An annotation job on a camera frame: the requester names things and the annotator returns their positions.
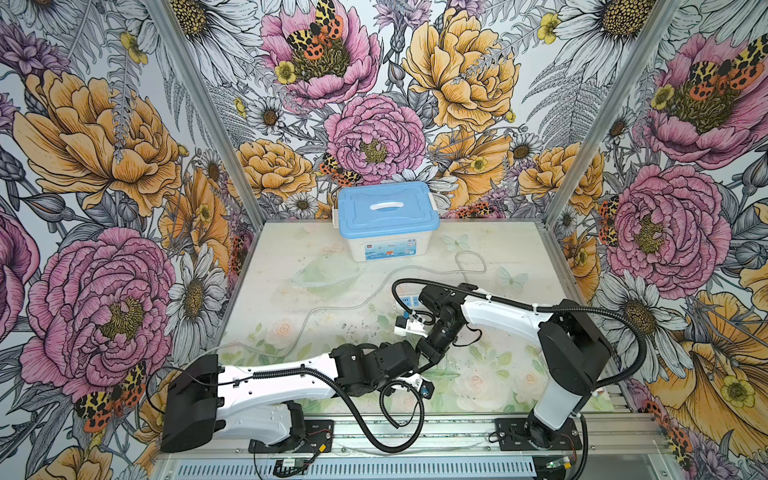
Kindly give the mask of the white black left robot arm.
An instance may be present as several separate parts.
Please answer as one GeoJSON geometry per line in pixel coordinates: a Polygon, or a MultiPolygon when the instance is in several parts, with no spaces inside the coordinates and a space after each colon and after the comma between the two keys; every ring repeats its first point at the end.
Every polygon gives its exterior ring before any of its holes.
{"type": "Polygon", "coordinates": [[[354,400],[402,389],[415,396],[417,409],[423,411],[434,385],[420,374],[418,363],[419,355],[407,341],[344,344],[313,358],[266,366],[223,365],[217,355],[203,355],[168,387],[160,449],[186,452],[230,438],[285,452],[309,435],[301,401],[339,398],[375,448],[399,453],[413,442],[381,443],[354,400]]]}

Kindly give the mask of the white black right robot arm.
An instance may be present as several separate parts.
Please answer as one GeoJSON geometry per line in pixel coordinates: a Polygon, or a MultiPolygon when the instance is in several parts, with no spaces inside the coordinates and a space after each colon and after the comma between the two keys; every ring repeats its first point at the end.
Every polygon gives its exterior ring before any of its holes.
{"type": "Polygon", "coordinates": [[[524,423],[506,436],[535,449],[551,449],[566,420],[581,411],[598,388],[611,347],[586,309],[571,300],[554,306],[524,304],[471,291],[465,285],[426,285],[420,304],[435,317],[432,330],[417,343],[427,359],[423,370],[437,365],[464,328],[485,327],[532,340],[548,368],[543,394],[524,423]]]}

